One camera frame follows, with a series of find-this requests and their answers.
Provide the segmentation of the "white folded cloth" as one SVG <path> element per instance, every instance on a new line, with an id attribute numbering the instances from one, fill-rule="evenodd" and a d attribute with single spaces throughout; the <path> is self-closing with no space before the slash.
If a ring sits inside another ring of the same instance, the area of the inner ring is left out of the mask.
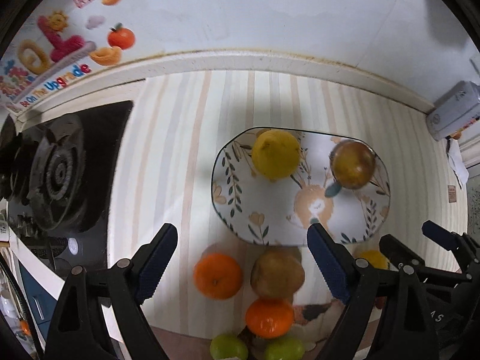
<path id="1" fill-rule="evenodd" d="M 448 138 L 446 153 L 450 168 L 453 170 L 460 188 L 463 189 L 468 182 L 469 172 L 461 157 L 458 141 Z"/>

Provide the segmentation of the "grey gas canister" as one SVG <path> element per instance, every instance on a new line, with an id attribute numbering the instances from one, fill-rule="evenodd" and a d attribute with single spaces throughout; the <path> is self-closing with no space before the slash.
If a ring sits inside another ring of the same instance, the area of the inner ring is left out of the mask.
<path id="1" fill-rule="evenodd" d="M 426 127 L 436 141 L 461 133 L 479 120 L 479 85 L 459 81 L 426 116 Z"/>

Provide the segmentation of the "brown kiwi fruit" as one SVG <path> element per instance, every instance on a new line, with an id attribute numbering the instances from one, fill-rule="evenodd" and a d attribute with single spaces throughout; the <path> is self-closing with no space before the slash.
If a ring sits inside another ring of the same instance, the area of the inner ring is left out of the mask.
<path id="1" fill-rule="evenodd" d="M 299 259 L 289 250 L 268 249 L 256 259 L 250 272 L 253 292 L 264 299 L 291 301 L 305 281 Z"/>

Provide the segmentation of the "black gas stove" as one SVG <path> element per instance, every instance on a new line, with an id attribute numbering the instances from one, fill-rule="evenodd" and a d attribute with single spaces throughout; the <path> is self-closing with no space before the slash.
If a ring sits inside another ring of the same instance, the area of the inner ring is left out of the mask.
<path id="1" fill-rule="evenodd" d="M 107 265 L 107 218 L 130 101 L 1 129 L 1 198 L 19 240 L 56 275 Z"/>

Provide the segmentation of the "yellow lemon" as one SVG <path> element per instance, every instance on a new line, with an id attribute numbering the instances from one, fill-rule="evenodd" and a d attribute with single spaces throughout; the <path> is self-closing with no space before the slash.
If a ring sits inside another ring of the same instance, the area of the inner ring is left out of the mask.
<path id="1" fill-rule="evenodd" d="M 300 163 L 300 144 L 290 132 L 270 129 L 258 135 L 251 160 L 256 170 L 269 180 L 290 177 Z"/>
<path id="2" fill-rule="evenodd" d="M 377 269 L 389 270 L 390 264 L 388 259 L 378 250 L 365 250 L 355 254 L 356 258 L 367 260 L 373 267 Z"/>

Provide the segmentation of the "yellow lemon front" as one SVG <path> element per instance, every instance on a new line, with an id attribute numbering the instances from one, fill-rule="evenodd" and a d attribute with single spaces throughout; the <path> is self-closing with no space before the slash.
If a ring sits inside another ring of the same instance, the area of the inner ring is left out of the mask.
<path id="1" fill-rule="evenodd" d="M 377 269 L 389 270 L 390 264 L 388 259 L 378 250 L 365 250 L 355 254 L 356 258 L 367 260 L 373 267 Z"/>

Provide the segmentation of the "orange tangerine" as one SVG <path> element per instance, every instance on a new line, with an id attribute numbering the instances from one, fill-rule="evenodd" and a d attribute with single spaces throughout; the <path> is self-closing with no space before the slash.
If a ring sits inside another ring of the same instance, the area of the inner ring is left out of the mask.
<path id="1" fill-rule="evenodd" d="M 237 261 L 223 253 L 210 253 L 194 267 L 195 287 L 210 299 L 227 300 L 242 287 L 243 272 Z"/>
<path id="2" fill-rule="evenodd" d="M 250 304 L 245 314 L 248 329 L 264 339 L 284 336 L 294 321 L 294 308 L 285 299 L 259 298 Z"/>

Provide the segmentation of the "floral ceramic plate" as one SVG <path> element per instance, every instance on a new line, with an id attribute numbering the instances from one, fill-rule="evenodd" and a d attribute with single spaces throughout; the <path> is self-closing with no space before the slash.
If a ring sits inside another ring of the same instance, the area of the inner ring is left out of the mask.
<path id="1" fill-rule="evenodd" d="M 251 127 L 218 152 L 211 174 L 213 209 L 239 239 L 267 246 L 305 246 L 307 230 L 321 224 L 341 244 L 365 242 L 385 223 L 391 186 L 382 160 L 361 189 L 339 189 L 329 155 L 346 137 L 293 129 L 300 163 L 287 178 L 271 181 L 256 170 L 251 150 L 264 127 Z"/>

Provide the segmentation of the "brown passion fruit back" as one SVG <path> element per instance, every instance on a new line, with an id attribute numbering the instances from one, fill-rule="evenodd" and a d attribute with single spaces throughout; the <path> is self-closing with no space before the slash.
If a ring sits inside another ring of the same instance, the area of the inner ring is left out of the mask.
<path id="1" fill-rule="evenodd" d="M 361 141 L 340 141 L 329 159 L 332 175 L 343 189 L 363 188 L 376 169 L 375 153 Z"/>

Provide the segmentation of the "yellow lemon back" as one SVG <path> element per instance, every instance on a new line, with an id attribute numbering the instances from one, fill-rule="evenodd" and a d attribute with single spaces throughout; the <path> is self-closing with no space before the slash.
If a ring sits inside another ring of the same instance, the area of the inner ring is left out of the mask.
<path id="1" fill-rule="evenodd" d="M 251 160 L 256 170 L 269 180 L 290 177 L 300 163 L 300 144 L 290 132 L 270 129 L 258 135 Z"/>

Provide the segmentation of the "colourful wall sticker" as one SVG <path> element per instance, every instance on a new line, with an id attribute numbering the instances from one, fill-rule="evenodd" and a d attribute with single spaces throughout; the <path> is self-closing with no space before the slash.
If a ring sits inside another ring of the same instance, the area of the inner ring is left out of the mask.
<path id="1" fill-rule="evenodd" d="M 137 42 L 129 0 L 26 0 L 28 11 L 1 54 L 1 108 L 13 115 L 99 69 Z"/>

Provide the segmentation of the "striped cat table mat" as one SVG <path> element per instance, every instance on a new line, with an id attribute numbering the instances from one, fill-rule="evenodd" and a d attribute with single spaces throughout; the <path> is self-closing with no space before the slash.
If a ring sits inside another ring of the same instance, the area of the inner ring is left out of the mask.
<path id="1" fill-rule="evenodd" d="M 143 311 L 149 324 L 206 339 L 244 325 L 249 283 L 224 301 L 194 285 L 207 253 L 249 272 L 283 236 L 321 222 L 349 250 L 390 233 L 435 268 L 453 255 L 422 235 L 432 220 L 467 228 L 465 190 L 425 116 L 329 81 L 273 72 L 177 73 L 110 90 L 133 103 L 115 170 L 109 259 L 127 258 L 165 223 L 178 245 Z"/>

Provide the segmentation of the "green apple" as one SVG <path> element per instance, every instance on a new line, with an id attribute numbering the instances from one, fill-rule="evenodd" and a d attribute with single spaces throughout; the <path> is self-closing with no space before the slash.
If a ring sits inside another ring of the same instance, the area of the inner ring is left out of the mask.
<path id="1" fill-rule="evenodd" d="M 247 345 L 233 334 L 220 334 L 211 340 L 210 355 L 213 359 L 247 360 Z"/>
<path id="2" fill-rule="evenodd" d="M 303 342 L 294 336 L 283 336 L 269 342 L 264 350 L 266 360 L 299 360 L 305 354 Z"/>

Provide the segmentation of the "small brown card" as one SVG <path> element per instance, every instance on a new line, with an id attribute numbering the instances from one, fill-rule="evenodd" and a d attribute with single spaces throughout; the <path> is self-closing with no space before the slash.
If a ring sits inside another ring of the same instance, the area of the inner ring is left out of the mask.
<path id="1" fill-rule="evenodd" d="M 448 202 L 449 203 L 457 202 L 456 186 L 454 185 L 448 186 Z"/>

